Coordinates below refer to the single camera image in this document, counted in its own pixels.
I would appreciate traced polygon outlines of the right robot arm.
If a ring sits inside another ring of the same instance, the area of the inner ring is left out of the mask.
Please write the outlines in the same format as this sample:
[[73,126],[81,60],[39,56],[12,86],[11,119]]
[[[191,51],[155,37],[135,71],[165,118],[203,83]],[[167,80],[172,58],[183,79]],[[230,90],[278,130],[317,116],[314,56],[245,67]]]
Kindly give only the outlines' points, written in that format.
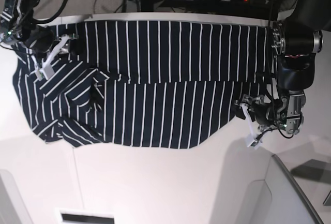
[[29,51],[26,55],[34,61],[33,73],[38,80],[50,79],[54,74],[51,63],[62,54],[76,52],[79,36],[66,31],[56,36],[48,24],[64,10],[68,0],[63,0],[59,10],[50,18],[37,20],[34,8],[40,0],[5,0],[1,12],[1,47],[12,50],[21,44]]

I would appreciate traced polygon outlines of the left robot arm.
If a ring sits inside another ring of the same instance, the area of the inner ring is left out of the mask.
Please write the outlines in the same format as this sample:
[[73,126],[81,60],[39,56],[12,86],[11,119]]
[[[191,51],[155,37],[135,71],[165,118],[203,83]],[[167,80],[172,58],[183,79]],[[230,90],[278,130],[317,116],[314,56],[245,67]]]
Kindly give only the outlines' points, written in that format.
[[323,48],[323,30],[330,29],[330,0],[297,0],[284,20],[269,20],[266,44],[267,71],[262,75],[271,89],[253,97],[244,94],[235,103],[238,117],[245,119],[250,134],[247,147],[259,148],[268,132],[278,131],[290,139],[304,122],[304,90],[314,81],[315,56]]

